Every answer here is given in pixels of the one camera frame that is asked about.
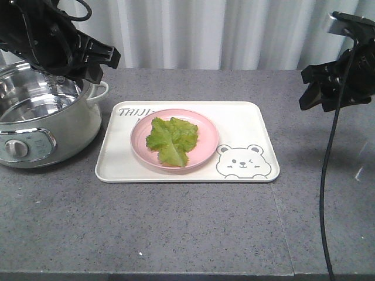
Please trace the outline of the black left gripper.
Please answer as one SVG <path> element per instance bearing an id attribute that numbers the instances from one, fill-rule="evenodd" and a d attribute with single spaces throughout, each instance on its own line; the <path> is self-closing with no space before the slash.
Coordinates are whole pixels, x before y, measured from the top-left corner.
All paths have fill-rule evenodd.
<path id="1" fill-rule="evenodd" d="M 72 24 L 92 15 L 86 5 L 84 16 L 71 16 L 56 5 L 18 5 L 24 28 L 17 56 L 34 68 L 77 82 L 99 85 L 103 77 L 102 64 L 113 69 L 119 65 L 121 54 L 114 46 L 90 37 L 82 61 L 83 35 Z"/>

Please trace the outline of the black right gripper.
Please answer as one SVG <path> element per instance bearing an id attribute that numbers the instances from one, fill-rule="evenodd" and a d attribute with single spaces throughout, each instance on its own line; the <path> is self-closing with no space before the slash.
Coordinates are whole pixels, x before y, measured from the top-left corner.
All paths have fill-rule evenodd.
<path id="1" fill-rule="evenodd" d="M 326 112 L 335 110 L 341 85 L 344 85 L 342 108 L 368 104 L 374 94 L 374 39 L 347 49 L 337 61 L 305 67 L 301 77 L 304 84 L 310 83 L 299 99 L 303 111 L 319 104 Z"/>

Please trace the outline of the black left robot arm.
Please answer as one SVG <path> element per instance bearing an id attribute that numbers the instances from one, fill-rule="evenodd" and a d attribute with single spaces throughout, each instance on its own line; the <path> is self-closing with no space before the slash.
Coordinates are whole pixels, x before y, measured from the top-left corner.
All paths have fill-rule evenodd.
<path id="1" fill-rule="evenodd" d="M 88 20 L 87 13 L 71 16 L 58 1 L 1 1 L 1 50 L 11 52 L 35 70 L 73 81 L 99 84 L 101 66 L 118 67 L 121 55 L 114 46 L 101 43 L 74 26 Z"/>

